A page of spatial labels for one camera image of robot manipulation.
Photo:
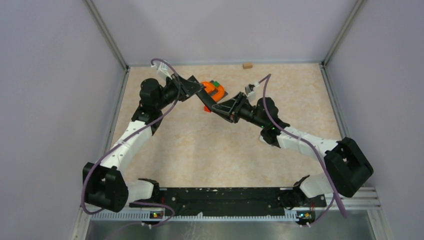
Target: green object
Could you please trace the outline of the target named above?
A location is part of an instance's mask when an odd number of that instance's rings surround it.
[[[213,81],[212,84],[215,86],[215,88],[221,86],[219,82],[217,81]]]

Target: beige floor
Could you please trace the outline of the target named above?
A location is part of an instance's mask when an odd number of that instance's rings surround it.
[[[225,99],[271,73],[267,96],[275,101],[280,119],[311,134],[340,139],[318,64],[255,64],[246,70],[239,64],[197,65],[176,70],[185,78],[194,75],[199,82],[218,81],[228,92]],[[140,100],[140,83],[146,78],[159,80],[150,67],[131,68],[113,142],[127,128]],[[179,102],[164,118],[124,178],[127,182],[153,179],[162,187],[283,187],[322,171],[312,158],[259,142],[260,131],[243,120],[229,123],[205,112],[194,96]]]

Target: small wooden block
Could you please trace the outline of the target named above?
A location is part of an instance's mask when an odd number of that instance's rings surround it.
[[[251,62],[243,63],[243,69],[251,69],[251,68],[253,68],[253,63]]]

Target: black mounting bracket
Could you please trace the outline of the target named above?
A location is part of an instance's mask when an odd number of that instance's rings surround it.
[[[343,138],[333,150],[325,153],[328,173],[338,193],[345,197],[353,197],[374,173],[370,162],[352,138]]]
[[[82,169],[83,182],[93,166],[88,162]],[[84,194],[86,203],[118,213],[127,203],[128,187],[115,166],[107,168],[99,165],[88,180]]]

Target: cable clip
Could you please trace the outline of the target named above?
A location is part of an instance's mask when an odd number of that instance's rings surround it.
[[[119,144],[119,145],[121,145],[123,147],[126,147],[128,149],[131,147],[131,144],[129,144],[128,142],[124,141],[124,139],[119,139],[118,141],[116,141],[116,144]]]

